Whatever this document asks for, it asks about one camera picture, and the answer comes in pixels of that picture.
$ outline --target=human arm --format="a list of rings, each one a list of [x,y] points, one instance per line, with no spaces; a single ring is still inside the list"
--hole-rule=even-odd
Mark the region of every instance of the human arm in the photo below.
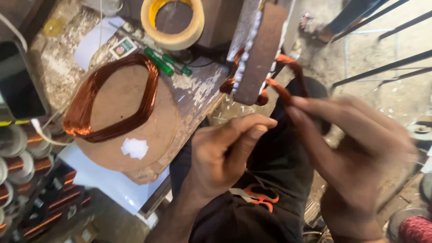
[[[287,109],[312,166],[327,181],[321,214],[335,242],[380,242],[376,217],[379,184],[386,169],[415,156],[407,133],[393,119],[361,100],[293,98]],[[346,136],[331,149],[310,117],[318,116],[341,128]]]
[[[191,170],[180,194],[145,243],[187,242],[198,212],[238,181],[258,139],[276,125],[276,120],[251,114],[198,130],[192,139]]]

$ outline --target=hand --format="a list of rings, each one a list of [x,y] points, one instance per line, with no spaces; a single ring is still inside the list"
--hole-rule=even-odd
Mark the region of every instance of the hand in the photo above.
[[[332,234],[380,239],[376,221],[379,185],[388,166],[412,160],[416,149],[404,127],[361,100],[294,97],[287,108],[312,166],[328,182],[321,214]],[[308,115],[340,127],[346,136],[331,149]]]
[[[258,139],[277,121],[260,114],[199,129],[192,139],[192,167],[182,186],[195,196],[212,200],[228,191],[246,170]]]

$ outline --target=person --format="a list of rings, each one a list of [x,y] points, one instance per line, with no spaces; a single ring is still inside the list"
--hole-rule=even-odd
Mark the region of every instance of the person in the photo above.
[[[354,27],[364,18],[372,15],[377,9],[389,0],[350,0],[347,6],[330,23],[323,24],[310,13],[305,13],[300,18],[300,28],[327,44],[336,35],[348,27]]]
[[[379,182],[416,149],[393,119],[354,97],[322,99],[324,87],[307,81],[315,99],[294,96],[284,107],[279,98],[270,118],[250,114],[198,129],[170,165],[174,199],[145,243],[303,242],[314,169],[328,183],[321,214],[334,242],[384,243]],[[298,95],[295,83],[287,88]],[[311,117],[346,133],[336,149]],[[232,192],[251,185],[267,200]]]

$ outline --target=workbench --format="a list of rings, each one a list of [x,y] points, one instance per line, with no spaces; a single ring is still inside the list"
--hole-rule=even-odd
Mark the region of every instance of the workbench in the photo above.
[[[47,36],[43,30],[40,30],[30,45],[29,56],[40,76],[49,104],[55,112],[71,98],[76,86],[86,76],[86,72],[74,62],[73,56],[81,39],[99,22],[100,16],[99,13],[82,7],[78,0],[60,0],[53,8],[48,21],[50,19],[62,19],[63,29],[56,36]],[[141,26],[125,24],[124,28],[133,32],[135,37],[142,39],[151,48],[159,50],[146,36]],[[93,55],[89,72],[104,62],[114,60],[108,50],[122,38],[123,36],[116,33],[100,47]],[[203,58],[196,65],[208,62],[210,60]],[[192,68],[192,71],[191,77],[178,74],[168,77],[160,74],[177,101],[177,132],[171,147],[158,161],[145,169],[124,173],[139,185],[156,180],[198,124],[223,97],[219,93],[219,86],[227,77],[227,67],[212,63],[205,67]]]

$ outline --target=round wooden board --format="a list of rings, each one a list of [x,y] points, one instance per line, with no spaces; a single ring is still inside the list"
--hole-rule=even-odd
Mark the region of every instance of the round wooden board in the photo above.
[[[94,131],[115,124],[133,115],[140,106],[148,77],[142,66],[125,67],[108,78],[96,96],[90,124]],[[166,83],[159,78],[156,102],[149,120],[137,129],[117,138],[89,143],[77,138],[76,144],[98,165],[107,169],[130,172],[157,161],[170,148],[177,131],[177,103]],[[146,140],[146,155],[141,160],[123,155],[126,138]]]

